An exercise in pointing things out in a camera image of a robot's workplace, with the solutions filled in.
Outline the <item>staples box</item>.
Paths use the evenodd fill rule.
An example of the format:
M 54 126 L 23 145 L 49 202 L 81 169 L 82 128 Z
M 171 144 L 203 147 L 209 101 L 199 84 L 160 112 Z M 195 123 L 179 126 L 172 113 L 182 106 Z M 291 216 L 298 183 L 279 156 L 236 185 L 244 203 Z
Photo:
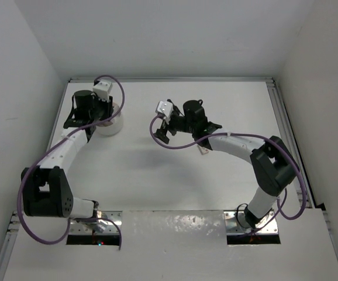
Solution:
M 206 155 L 209 153 L 209 150 L 207 148 L 203 148 L 201 146 L 198 146 L 199 152 L 201 153 L 201 155 Z

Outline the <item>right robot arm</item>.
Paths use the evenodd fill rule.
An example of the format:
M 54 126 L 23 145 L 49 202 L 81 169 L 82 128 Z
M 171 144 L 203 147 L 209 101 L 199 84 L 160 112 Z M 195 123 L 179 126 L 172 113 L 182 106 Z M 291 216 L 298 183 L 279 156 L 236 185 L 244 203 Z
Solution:
M 151 137 L 169 149 L 168 134 L 187 133 L 192 136 L 193 145 L 227 153 L 250 164 L 258 187 L 236 221 L 243 228 L 254 229 L 285 188 L 294 179 L 300 179 L 299 167 L 281 138 L 228 132 L 222 125 L 208 120 L 202 104 L 202 100 L 189 100 L 179 110 L 171 100 L 159 101 L 156 118 L 162 123 L 158 129 L 150 130 Z

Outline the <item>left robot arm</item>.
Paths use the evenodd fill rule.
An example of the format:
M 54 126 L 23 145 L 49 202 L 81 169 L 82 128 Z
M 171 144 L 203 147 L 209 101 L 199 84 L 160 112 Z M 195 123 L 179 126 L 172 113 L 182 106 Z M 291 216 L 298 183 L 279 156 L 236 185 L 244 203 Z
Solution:
M 108 90 L 79 90 L 72 96 L 72 107 L 64 122 L 57 149 L 31 172 L 23 188 L 23 209 L 30 217 L 92 218 L 96 202 L 73 195 L 67 172 L 77 153 L 84 147 L 96 127 L 73 130 L 104 120 L 113 114 L 113 98 Z

